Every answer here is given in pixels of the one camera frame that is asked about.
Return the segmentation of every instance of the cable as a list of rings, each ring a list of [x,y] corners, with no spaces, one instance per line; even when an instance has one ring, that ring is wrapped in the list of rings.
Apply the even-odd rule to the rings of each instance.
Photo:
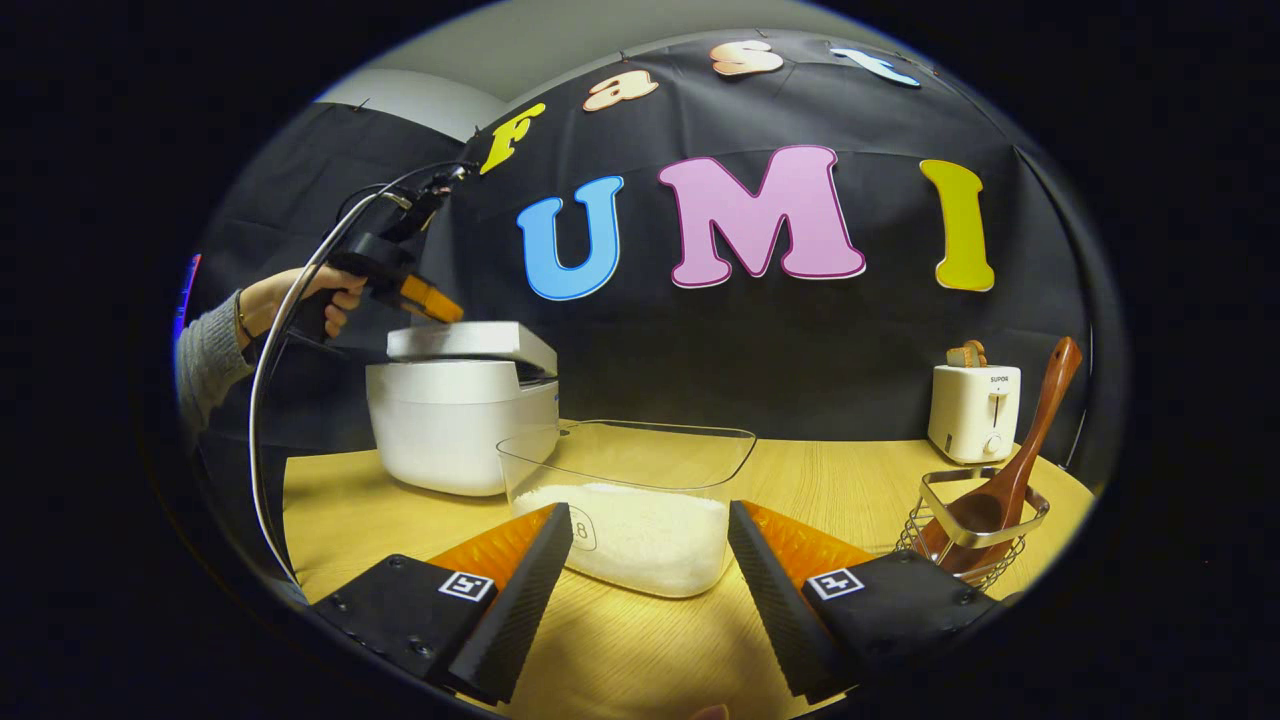
[[[422,168],[410,170],[408,173],[404,173],[403,176],[383,186],[383,188],[376,195],[361,199],[356,204],[356,206],[352,208],[346,214],[346,217],[338,220],[334,228],[329,231],[329,234],[324,238],[324,241],[320,243],[316,251],[311,255],[311,259],[307,260],[307,264],[302,268],[302,272],[298,273],[298,277],[294,278],[293,284],[289,286],[289,291],[284,295],[284,301],[280,302],[280,307],[276,310],[275,318],[271,320],[271,329],[268,331],[266,333],[266,342],[262,346],[262,355],[259,357],[257,366],[253,369],[253,386],[252,389],[250,391],[250,405],[248,405],[248,456],[250,456],[248,469],[250,469],[250,487],[253,495],[253,511],[257,514],[259,529],[262,530],[262,537],[266,539],[266,544],[271,550],[271,555],[275,557],[275,561],[280,565],[280,569],[284,570],[284,575],[289,579],[289,582],[293,583],[293,585],[298,589],[300,596],[302,597],[305,597],[305,594],[302,593],[302,585],[298,583],[297,577],[293,574],[293,569],[289,568],[289,564],[285,562],[284,557],[280,555],[280,551],[275,542],[275,533],[273,532],[270,521],[266,518],[265,512],[266,498],[262,491],[261,469],[259,466],[260,462],[257,452],[257,410],[262,393],[265,392],[266,386],[270,382],[269,375],[274,374],[274,363],[271,360],[282,350],[279,340],[280,336],[283,334],[284,328],[287,328],[289,323],[293,322],[293,316],[297,313],[298,300],[306,292],[307,286],[311,284],[311,281],[315,278],[315,274],[320,272],[320,266],[324,265],[325,260],[329,258],[329,254],[333,251],[333,247],[337,245],[338,238],[343,236],[347,228],[349,228],[360,218],[360,215],[364,214],[365,209],[369,208],[370,204],[372,204],[375,200],[385,195],[388,190],[392,190],[401,182],[404,182],[406,179],[419,173],[444,165],[453,165],[460,169],[462,168],[471,169],[476,164],[458,163],[458,161],[434,163],[431,165],[425,165]],[[273,373],[265,372],[268,366],[273,368]]]
[[[357,190],[356,192],[352,192],[346,199],[343,199],[343,201],[338,205],[338,211],[334,213],[334,215],[333,215],[333,224],[338,224],[338,222],[342,219],[342,210],[343,210],[343,208],[347,206],[347,202],[351,202],[361,192],[369,192],[370,190],[379,190],[379,188],[385,190],[387,186],[383,184],[383,183],[380,183],[380,182],[375,182],[374,184],[366,184],[365,187]],[[394,186],[392,186],[392,190],[398,190],[401,192],[404,192],[406,195],[415,195],[413,191],[410,190],[410,188],[407,188],[407,187],[394,187]]]

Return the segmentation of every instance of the white cable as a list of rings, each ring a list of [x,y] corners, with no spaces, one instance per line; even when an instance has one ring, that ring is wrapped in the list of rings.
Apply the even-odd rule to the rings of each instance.
[[[285,577],[289,582],[302,593],[302,585],[298,584],[298,579],[293,575],[293,569],[289,564],[284,561],[280,551],[275,547],[275,542],[271,539],[271,533],[266,529],[266,519],[264,515],[262,503],[260,502],[259,487],[261,479],[257,475],[257,401],[259,391],[262,387],[262,377],[265,374],[265,363],[262,359],[271,356],[271,350],[275,347],[278,338],[283,333],[284,318],[288,316],[289,310],[297,304],[298,295],[302,292],[303,282],[308,282],[310,278],[319,272],[320,259],[325,258],[329,249],[342,237],[347,227],[355,220],[356,215],[365,209],[366,205],[372,202],[379,197],[380,193],[370,195],[355,205],[337,225],[329,232],[329,236],[324,238],[320,247],[315,251],[310,260],[307,260],[306,266],[298,273],[297,279],[289,286],[289,291],[284,295],[284,301],[280,302],[279,310],[275,311],[275,319],[271,322],[271,329],[266,334],[266,343],[262,346],[262,352],[259,356],[257,369],[253,370],[253,388],[250,391],[248,398],[248,473],[250,473],[250,487],[253,493],[253,510],[257,512],[257,527],[262,530],[262,537],[266,538],[268,547],[271,548],[271,555],[275,556],[275,561],[280,564],[280,569],[284,570]]]

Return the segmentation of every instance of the rice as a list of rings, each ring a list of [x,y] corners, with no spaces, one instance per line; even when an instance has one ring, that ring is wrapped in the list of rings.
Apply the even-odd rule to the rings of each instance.
[[[728,509],[713,500],[607,483],[541,486],[512,502],[524,515],[570,505],[573,546],[566,565],[641,592],[687,597],[724,570]]]

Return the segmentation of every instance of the rice cooker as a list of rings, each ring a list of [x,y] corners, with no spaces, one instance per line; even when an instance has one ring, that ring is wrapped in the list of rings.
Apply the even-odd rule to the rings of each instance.
[[[365,370],[383,468],[452,495],[504,492],[497,445],[559,421],[556,351],[520,323],[468,322],[393,331],[390,363]],[[545,447],[530,448],[545,460]]]

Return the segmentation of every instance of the letter m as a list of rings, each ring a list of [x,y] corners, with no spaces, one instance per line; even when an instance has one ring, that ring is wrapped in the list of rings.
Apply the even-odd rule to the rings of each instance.
[[[769,158],[760,192],[751,195],[723,165],[694,158],[668,165],[658,179],[676,193],[684,259],[671,272],[680,287],[710,287],[732,266],[716,254],[718,228],[751,277],[769,266],[782,220],[791,250],[782,269],[805,279],[849,278],[867,269],[854,249],[836,196],[836,154],[814,145],[782,147]]]

